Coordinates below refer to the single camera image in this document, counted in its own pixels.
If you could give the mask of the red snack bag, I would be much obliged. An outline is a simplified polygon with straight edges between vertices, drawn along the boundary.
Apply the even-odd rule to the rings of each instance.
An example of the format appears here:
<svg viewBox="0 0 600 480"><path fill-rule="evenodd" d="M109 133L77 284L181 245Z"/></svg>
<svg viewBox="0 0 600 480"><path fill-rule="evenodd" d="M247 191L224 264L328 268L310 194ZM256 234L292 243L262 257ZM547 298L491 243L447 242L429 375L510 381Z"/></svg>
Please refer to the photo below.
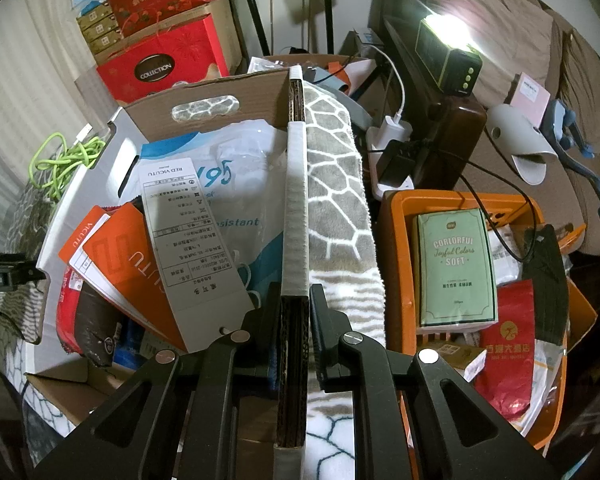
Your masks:
<svg viewBox="0 0 600 480"><path fill-rule="evenodd" d="M121 327L122 314L67 266L56 309L56 333L65 352L110 367Z"/></svg>

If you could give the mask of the red paper packet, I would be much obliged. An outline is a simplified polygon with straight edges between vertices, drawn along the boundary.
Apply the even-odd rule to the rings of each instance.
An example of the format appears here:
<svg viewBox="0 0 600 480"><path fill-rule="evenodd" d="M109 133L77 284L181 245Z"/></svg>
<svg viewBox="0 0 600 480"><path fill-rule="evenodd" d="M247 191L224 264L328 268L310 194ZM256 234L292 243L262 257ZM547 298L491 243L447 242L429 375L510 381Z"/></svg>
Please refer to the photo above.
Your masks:
<svg viewBox="0 0 600 480"><path fill-rule="evenodd" d="M486 364L474 386L505 419L524 414L530 405L534 362L533 282L498 288L498 322L480 332Z"/></svg>

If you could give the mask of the brown sofa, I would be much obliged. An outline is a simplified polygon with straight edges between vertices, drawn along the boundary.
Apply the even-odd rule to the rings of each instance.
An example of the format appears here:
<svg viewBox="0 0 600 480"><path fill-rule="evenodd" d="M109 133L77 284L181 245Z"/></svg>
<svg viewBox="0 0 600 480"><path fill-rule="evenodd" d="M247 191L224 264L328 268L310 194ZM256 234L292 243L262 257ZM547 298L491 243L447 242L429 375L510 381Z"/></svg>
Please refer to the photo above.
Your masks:
<svg viewBox="0 0 600 480"><path fill-rule="evenodd" d="M385 28L419 116L441 96L415 51L419 21L432 12L455 15L470 28L482 59L472 94L484 108L507 103L533 116L562 101L594 153L569 154L600 177L600 57L577 29L542 0L385 0Z"/></svg>

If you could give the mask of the white clothing tag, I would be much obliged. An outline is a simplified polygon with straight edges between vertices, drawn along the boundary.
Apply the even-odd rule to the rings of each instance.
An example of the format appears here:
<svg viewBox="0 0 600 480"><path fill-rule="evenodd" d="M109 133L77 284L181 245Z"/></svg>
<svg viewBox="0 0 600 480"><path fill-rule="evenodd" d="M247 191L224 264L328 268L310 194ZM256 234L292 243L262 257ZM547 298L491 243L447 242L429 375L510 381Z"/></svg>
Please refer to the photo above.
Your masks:
<svg viewBox="0 0 600 480"><path fill-rule="evenodd" d="M140 192L162 286L188 352L238 330L253 308L190 158L143 160Z"/></svg>

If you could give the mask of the white blue plastic bag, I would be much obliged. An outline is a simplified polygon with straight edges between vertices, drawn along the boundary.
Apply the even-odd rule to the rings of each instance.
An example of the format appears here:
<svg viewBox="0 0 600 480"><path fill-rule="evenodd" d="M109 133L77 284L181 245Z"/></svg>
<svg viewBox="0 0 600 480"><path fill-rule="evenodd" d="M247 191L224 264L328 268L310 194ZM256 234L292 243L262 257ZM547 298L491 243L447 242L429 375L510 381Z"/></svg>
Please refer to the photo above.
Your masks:
<svg viewBox="0 0 600 480"><path fill-rule="evenodd" d="M282 276L287 133L263 119L142 147L142 162L189 158L252 303Z"/></svg>

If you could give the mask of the black power adapter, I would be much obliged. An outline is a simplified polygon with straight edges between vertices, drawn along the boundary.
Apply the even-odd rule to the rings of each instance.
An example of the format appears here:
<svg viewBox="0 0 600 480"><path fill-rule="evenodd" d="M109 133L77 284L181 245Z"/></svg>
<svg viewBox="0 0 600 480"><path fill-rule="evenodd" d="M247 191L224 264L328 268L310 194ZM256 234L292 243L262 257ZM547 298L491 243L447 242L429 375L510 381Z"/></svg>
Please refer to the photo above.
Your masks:
<svg viewBox="0 0 600 480"><path fill-rule="evenodd" d="M416 165L411 142L391 140L376 165L378 183L400 188Z"/></svg>

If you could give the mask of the white slipper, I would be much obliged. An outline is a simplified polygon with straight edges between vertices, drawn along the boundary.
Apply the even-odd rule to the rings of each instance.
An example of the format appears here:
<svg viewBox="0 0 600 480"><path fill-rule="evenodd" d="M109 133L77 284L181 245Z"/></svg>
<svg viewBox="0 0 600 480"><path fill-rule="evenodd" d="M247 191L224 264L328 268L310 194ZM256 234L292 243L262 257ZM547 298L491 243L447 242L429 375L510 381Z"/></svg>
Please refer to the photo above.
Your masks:
<svg viewBox="0 0 600 480"><path fill-rule="evenodd" d="M491 107L486 116L486 133L506 162L528 185L542 184L548 162L557 158L545 136L521 110L509 104Z"/></svg>

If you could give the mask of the green tissue pack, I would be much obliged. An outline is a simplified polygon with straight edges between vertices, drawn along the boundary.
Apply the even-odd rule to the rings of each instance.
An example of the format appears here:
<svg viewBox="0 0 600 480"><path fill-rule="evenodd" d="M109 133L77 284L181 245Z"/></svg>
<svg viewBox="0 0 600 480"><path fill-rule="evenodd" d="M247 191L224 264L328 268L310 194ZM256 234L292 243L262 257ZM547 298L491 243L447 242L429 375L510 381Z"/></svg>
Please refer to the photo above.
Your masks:
<svg viewBox="0 0 600 480"><path fill-rule="evenodd" d="M473 332L498 322L486 217L480 209L416 216L412 257L420 334Z"/></svg>

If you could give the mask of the pink card box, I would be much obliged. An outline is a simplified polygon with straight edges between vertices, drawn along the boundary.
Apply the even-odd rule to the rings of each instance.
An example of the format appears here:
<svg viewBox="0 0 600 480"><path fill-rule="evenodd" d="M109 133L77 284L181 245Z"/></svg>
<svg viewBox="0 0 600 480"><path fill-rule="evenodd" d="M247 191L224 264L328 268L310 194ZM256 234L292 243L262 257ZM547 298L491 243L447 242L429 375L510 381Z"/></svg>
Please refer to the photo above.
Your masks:
<svg viewBox="0 0 600 480"><path fill-rule="evenodd" d="M509 104L519 110L534 128L540 128L548 102L550 102L550 92L542 84L526 73L518 76Z"/></svg>

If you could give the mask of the red Collection gift box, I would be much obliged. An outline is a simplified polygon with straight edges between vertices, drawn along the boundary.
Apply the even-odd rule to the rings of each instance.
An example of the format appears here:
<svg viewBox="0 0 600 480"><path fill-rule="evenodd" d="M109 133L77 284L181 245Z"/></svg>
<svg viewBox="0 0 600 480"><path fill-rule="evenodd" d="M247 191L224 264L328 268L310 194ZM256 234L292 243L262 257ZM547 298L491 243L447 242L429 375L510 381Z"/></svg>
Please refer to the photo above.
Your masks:
<svg viewBox="0 0 600 480"><path fill-rule="evenodd" d="M230 74L210 15L151 35L97 67L112 97L126 105L176 84Z"/></svg>

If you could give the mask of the grey white patterned blanket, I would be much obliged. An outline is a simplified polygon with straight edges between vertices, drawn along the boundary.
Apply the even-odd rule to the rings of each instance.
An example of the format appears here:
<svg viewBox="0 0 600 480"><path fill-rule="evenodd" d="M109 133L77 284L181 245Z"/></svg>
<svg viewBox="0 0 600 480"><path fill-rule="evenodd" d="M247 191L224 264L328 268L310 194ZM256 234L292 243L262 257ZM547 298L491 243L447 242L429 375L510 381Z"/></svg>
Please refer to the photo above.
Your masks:
<svg viewBox="0 0 600 480"><path fill-rule="evenodd" d="M357 332L385 340L385 286L376 261L362 157L352 122L336 94L304 86L308 144L310 279L322 285L329 307L345 313ZM354 476L352 398L324 393L309 377L303 475Z"/></svg>

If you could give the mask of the orange plastic basket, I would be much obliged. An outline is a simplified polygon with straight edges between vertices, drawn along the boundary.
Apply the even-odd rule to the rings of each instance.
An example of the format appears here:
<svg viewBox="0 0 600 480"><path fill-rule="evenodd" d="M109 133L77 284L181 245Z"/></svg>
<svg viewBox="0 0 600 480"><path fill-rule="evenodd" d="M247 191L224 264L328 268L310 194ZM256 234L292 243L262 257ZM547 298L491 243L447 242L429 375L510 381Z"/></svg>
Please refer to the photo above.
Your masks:
<svg viewBox="0 0 600 480"><path fill-rule="evenodd" d="M483 205L498 226L530 222L531 214L523 197L514 194L480 193ZM379 214L378 262L386 286L386 343L390 350L414 354L417 347L415 292L410 252L413 217L424 212L477 208L470 193L438 190L408 190L386 194ZM597 314L576 284L567 278L572 350L590 332ZM556 401L545 405L526 435L542 451L557 432L567 385L567 357L560 361L556 379Z"/></svg>

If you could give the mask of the stacked gold small boxes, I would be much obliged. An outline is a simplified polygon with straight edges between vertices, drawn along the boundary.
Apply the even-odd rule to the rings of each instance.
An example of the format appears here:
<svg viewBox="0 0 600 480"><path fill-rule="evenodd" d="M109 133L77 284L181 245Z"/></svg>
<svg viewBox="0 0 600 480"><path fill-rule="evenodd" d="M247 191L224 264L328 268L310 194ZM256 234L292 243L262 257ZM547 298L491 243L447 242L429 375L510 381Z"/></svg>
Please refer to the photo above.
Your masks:
<svg viewBox="0 0 600 480"><path fill-rule="evenodd" d="M111 6L104 2L76 19L87 47L93 54L104 52L123 39Z"/></svg>

